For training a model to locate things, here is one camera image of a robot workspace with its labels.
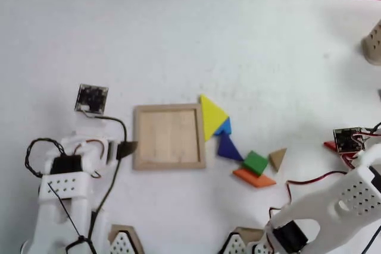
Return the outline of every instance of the blue triangle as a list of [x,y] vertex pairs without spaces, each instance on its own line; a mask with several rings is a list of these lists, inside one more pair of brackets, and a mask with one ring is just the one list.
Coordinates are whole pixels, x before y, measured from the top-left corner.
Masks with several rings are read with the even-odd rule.
[[226,134],[225,132],[222,132],[221,134],[220,146],[218,147],[217,154],[221,157],[233,159],[236,161],[243,161],[236,146],[234,146],[229,135]]
[[220,135],[224,131],[226,134],[232,133],[232,126],[230,125],[230,117],[214,132],[214,135]]

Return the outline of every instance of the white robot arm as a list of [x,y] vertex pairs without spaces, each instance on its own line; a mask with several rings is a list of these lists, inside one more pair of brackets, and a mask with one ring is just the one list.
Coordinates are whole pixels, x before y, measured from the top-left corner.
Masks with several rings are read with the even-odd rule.
[[[359,156],[359,166],[330,188],[284,206],[266,225],[262,240],[253,243],[247,253],[260,250],[258,253],[266,254],[271,247],[280,254],[327,253],[381,219],[381,175],[370,166],[381,158],[381,144]],[[308,239],[294,222],[296,219],[313,219],[319,223],[320,231],[314,241],[307,243]]]

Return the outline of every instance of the black wire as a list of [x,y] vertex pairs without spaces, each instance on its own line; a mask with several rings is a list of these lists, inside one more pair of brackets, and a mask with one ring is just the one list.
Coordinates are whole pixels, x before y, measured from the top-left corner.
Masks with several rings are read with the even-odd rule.
[[79,232],[78,232],[78,229],[77,229],[76,225],[74,224],[73,220],[71,219],[70,214],[67,212],[67,209],[66,209],[64,203],[62,202],[62,199],[60,198],[60,196],[58,195],[58,193],[55,192],[55,190],[52,188],[52,186],[51,186],[50,184],[48,184],[48,186],[50,187],[50,189],[52,190],[52,192],[56,195],[56,197],[57,197],[58,200],[60,201],[60,204],[61,204],[61,206],[63,207],[64,211],[66,212],[67,217],[69,218],[71,224],[73,225],[74,229],[76,230],[78,236],[80,236],[80,234],[79,234]]
[[61,197],[60,197],[60,196],[58,195],[58,193],[52,188],[51,184],[48,183],[48,186],[50,187],[50,189],[52,190],[52,192],[55,194],[55,196],[56,196],[56,197],[58,198],[58,200],[60,201],[61,206],[63,207],[63,209],[64,209],[64,211],[65,211],[67,217],[69,218],[71,224],[73,225],[74,229],[76,230],[76,233],[78,234],[78,239],[77,239],[75,242],[73,242],[73,243],[69,244],[68,246],[66,246],[66,248],[65,248],[66,254],[68,254],[69,249],[73,248],[74,246],[77,246],[78,244],[82,244],[82,243],[84,243],[84,242],[86,242],[86,243],[89,245],[91,252],[92,252],[93,254],[96,254],[96,250],[95,250],[95,248],[94,248],[94,245],[93,245],[91,239],[87,239],[87,238],[85,238],[83,235],[80,235],[80,234],[79,234],[79,231],[78,231],[76,225],[74,224],[74,221],[71,219],[71,216],[70,216],[70,214],[68,213],[68,211],[67,211],[67,209],[66,209],[66,207],[65,207],[65,205],[64,205],[64,203],[63,203],[63,201],[62,201],[62,199],[61,199]]
[[370,131],[371,134],[373,134],[374,132],[376,132],[378,130],[378,128],[381,126],[381,122],[379,124],[377,124],[376,126],[374,126],[373,128],[365,128],[367,131]]
[[30,162],[29,162],[29,156],[30,156],[30,152],[32,151],[32,147],[35,143],[37,142],[41,142],[41,141],[45,141],[45,142],[51,142],[54,144],[54,146],[57,147],[58,151],[60,152],[61,155],[66,155],[65,153],[65,150],[63,148],[63,146],[61,144],[59,144],[56,140],[53,140],[51,138],[38,138],[38,139],[35,139],[33,140],[32,142],[30,142],[27,150],[26,150],[26,156],[25,156],[25,167],[33,174],[35,175],[37,178],[42,178],[42,173],[41,172],[36,172],[32,166],[30,166]]
[[365,247],[365,249],[361,252],[361,254],[365,254],[368,252],[370,246],[373,244],[379,233],[381,232],[381,225],[380,227],[376,230],[376,232],[373,234],[372,238],[370,239],[368,245]]
[[114,177],[113,177],[113,181],[111,182],[111,185],[110,185],[110,188],[108,189],[108,191],[106,192],[105,196],[103,197],[103,200],[101,201],[101,203],[99,204],[98,208],[96,209],[95,211],[95,214],[94,214],[94,219],[90,225],[90,229],[89,229],[89,234],[88,234],[88,238],[91,239],[92,237],[92,234],[93,234],[93,230],[94,230],[94,226],[95,226],[95,221],[96,221],[96,218],[98,217],[98,214],[99,212],[101,211],[101,208],[103,206],[103,204],[105,203],[108,195],[111,193],[113,187],[114,187],[114,184],[115,184],[115,180],[117,178],[117,174],[118,174],[118,170],[119,170],[119,167],[120,167],[120,162],[121,160],[118,161],[118,164],[117,164],[117,167],[115,169],[115,173],[114,173]]
[[119,122],[121,124],[121,126],[123,127],[124,141],[127,141],[127,128],[126,128],[126,125],[124,124],[124,122],[122,120],[115,118],[115,117],[101,116],[101,115],[96,115],[93,118],[113,120],[113,121]]

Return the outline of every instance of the white table surface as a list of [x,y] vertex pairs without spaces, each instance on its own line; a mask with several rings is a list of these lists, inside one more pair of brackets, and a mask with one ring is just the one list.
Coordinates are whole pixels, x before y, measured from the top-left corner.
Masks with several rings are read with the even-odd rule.
[[[0,0],[0,252],[31,237],[39,180],[24,167],[29,142],[74,128],[80,83],[110,88],[105,113],[132,132],[133,107],[196,102],[231,116],[245,156],[287,147],[278,185],[232,177],[235,162],[206,143],[207,168],[133,171],[125,159],[105,209],[135,226],[147,254],[216,253],[236,226],[263,227],[287,202],[283,183],[344,170],[321,144],[332,129],[381,121],[381,67],[359,42],[378,22],[366,0]],[[120,127],[110,123],[112,132]],[[36,148],[31,160],[37,167]],[[318,189],[293,187],[294,197]],[[104,178],[104,189],[110,176]],[[380,222],[331,253],[360,253]],[[377,238],[369,253],[378,253]]]

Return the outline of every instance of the circuit board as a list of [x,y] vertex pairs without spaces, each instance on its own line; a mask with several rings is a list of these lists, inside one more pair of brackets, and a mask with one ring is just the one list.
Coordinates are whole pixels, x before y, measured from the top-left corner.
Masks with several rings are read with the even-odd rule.
[[360,150],[364,150],[364,143],[362,142],[362,136],[356,136],[359,142],[356,142],[353,138],[355,133],[361,132],[360,127],[335,129],[333,135],[335,137],[335,143],[338,153],[355,153]]
[[102,115],[106,106],[107,93],[108,87],[81,84],[75,110]]

